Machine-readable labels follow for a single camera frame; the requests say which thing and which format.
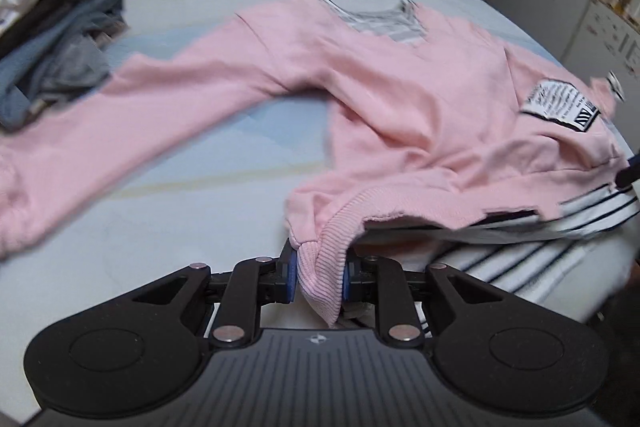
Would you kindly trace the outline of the white cabinet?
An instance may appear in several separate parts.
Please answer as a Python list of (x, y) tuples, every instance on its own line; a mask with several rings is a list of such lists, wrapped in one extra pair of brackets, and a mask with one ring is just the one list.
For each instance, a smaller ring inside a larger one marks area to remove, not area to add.
[(488, 0), (580, 78), (639, 84), (639, 31), (596, 0)]

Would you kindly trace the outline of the blue denim jeans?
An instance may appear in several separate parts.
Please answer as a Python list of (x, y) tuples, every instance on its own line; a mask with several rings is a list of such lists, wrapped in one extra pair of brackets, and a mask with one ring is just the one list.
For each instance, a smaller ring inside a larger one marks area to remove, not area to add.
[(25, 42), (1, 60), (1, 128), (21, 129), (41, 105), (68, 102), (32, 101), (28, 95), (35, 68), (68, 37), (104, 31), (112, 39), (127, 28), (122, 17), (124, 0), (85, 0), (62, 20)]

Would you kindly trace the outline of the pink sweatshirt with striped trim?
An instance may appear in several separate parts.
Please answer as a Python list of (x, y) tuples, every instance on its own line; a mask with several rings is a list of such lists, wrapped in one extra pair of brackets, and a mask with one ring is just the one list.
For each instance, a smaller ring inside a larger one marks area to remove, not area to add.
[(1, 143), (1, 250), (37, 244), (124, 176), (221, 121), (326, 92), (332, 168), (288, 196), (300, 286), (340, 311), (367, 232), (424, 230), (428, 257), (539, 301), (639, 199), (603, 79), (411, 1), (349, 12), (281, 0), (167, 61), (136, 54), (102, 88)]

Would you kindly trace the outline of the grey knit garment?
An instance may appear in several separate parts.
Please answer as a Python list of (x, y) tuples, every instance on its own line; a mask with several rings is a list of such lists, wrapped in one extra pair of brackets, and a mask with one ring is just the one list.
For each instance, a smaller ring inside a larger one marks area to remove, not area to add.
[(103, 49), (112, 41), (104, 31), (63, 40), (32, 73), (32, 101), (68, 102), (100, 84), (110, 72)]

